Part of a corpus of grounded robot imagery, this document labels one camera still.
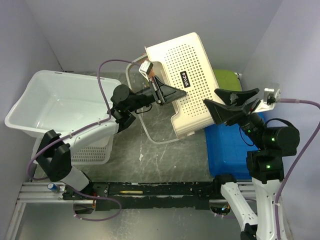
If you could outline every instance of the white plastic basket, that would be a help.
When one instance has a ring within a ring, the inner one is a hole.
[[[101,78],[101,84],[109,100],[120,82]],[[112,108],[112,102],[109,100],[108,103]],[[49,130],[64,136],[107,117],[107,107],[97,77],[43,70],[34,74],[23,95],[6,116],[5,124],[37,138],[34,146],[37,151],[39,141]],[[73,163],[102,164],[108,161],[113,135],[117,131],[118,124],[111,118],[101,126],[80,133],[74,142],[84,148],[75,148]]]

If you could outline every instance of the table surface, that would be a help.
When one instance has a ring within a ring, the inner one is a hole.
[[[124,73],[105,73],[126,84]],[[143,77],[132,73],[133,90],[143,85]],[[143,119],[156,141],[175,138],[170,122],[171,104],[154,104]],[[137,119],[128,129],[114,136],[109,161],[101,165],[77,165],[94,182],[186,182],[211,181],[205,133],[170,144],[150,142]],[[36,177],[44,176],[40,167]],[[113,211],[96,212],[110,216]],[[193,208],[125,209],[105,222],[84,222],[73,217],[71,204],[29,203],[22,218],[17,240],[25,239],[95,239],[95,240],[229,240],[240,239],[238,222],[214,217],[211,210]]]

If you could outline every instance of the purple cable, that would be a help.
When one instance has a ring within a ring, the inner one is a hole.
[[[320,104],[317,103],[317,102],[314,102],[314,101],[299,100],[299,99],[293,99],[293,98],[281,98],[279,102],[280,103],[289,103],[289,104],[310,104],[310,105],[316,106],[316,107],[318,107],[320,109]],[[302,150],[299,152],[298,156],[296,157],[296,159],[294,160],[293,164],[289,168],[289,171],[286,174],[283,182],[280,185],[279,191],[277,192],[277,194],[275,196],[274,213],[275,213],[276,236],[277,236],[278,240],[281,240],[280,223],[279,223],[279,208],[278,208],[278,205],[277,205],[279,203],[280,195],[281,195],[281,193],[282,193],[282,191],[283,191],[283,189],[284,189],[284,187],[285,187],[285,185],[286,185],[291,173],[293,172],[295,166],[297,165],[298,161],[300,160],[302,155],[305,153],[305,151],[309,147],[310,143],[316,137],[316,135],[318,134],[319,130],[320,130],[320,122],[318,123],[318,126],[314,130],[313,134],[311,135],[309,140],[306,142],[306,144],[303,146]]]
[[[117,211],[114,215],[112,216],[109,216],[109,217],[106,217],[106,218],[102,218],[102,219],[91,219],[91,218],[86,218],[86,217],[80,217],[78,214],[76,214],[76,210],[75,210],[75,205],[73,205],[73,216],[77,219],[80,219],[80,220],[85,220],[85,221],[90,221],[90,222],[102,222],[102,221],[106,221],[106,220],[110,220],[110,219],[113,219],[115,218],[116,216],[118,216],[122,210],[122,204],[121,202],[119,202],[117,199],[114,199],[114,198],[110,198],[110,197],[105,197],[105,196],[90,196],[90,195],[87,195],[87,194],[84,194],[80,191],[77,191],[75,190],[74,188],[72,188],[72,190],[81,195],[81,196],[84,196],[85,198],[90,198],[90,199],[98,199],[98,200],[108,200],[108,201],[112,201],[112,202],[115,202],[116,204],[119,205],[119,211]]]
[[[98,71],[96,73],[96,77],[97,77],[97,80],[98,80],[98,85],[99,85],[99,88],[100,88],[100,91],[101,91],[101,94],[102,94],[102,97],[103,97],[103,100],[105,102],[105,105],[106,105],[106,108],[108,110],[108,114],[109,116],[103,120],[100,121],[100,124],[101,123],[105,123],[107,121],[109,121],[111,119],[111,109],[110,109],[110,106],[109,106],[109,103],[108,103],[108,100],[107,100],[107,97],[106,97],[106,94],[104,92],[104,89],[102,87],[102,84],[101,84],[101,79],[100,79],[100,70],[101,70],[101,67],[106,64],[106,63],[109,63],[109,62],[123,62],[123,63],[129,63],[129,64],[134,64],[134,65],[137,65],[137,66],[140,66],[140,64],[138,64],[137,62],[132,62],[132,61],[127,61],[127,60],[122,60],[122,59],[110,59],[110,60],[107,60],[107,61],[104,61],[103,63],[101,63],[101,65],[99,66],[98,68]],[[93,123],[90,123],[89,125],[87,126],[84,126],[74,132],[71,133],[71,136],[75,136],[79,133],[81,133],[82,131],[85,131],[87,130],[88,128],[91,128],[95,125],[98,125],[99,122],[93,122]],[[52,146],[54,146],[55,144],[63,141],[63,140],[66,140],[70,138],[70,135],[66,135],[66,136],[63,136],[55,141],[53,141],[52,143],[48,144],[47,146],[45,146],[44,148],[42,148],[39,152],[37,152],[37,154],[29,161],[27,167],[26,167],[26,174],[32,179],[32,180],[37,180],[37,181],[40,181],[40,180],[45,180],[45,179],[48,179],[48,177],[40,177],[40,178],[36,178],[36,177],[33,177],[31,174],[30,174],[30,169],[31,169],[31,166],[33,164],[33,162],[40,156],[42,155],[47,149],[51,148]]]

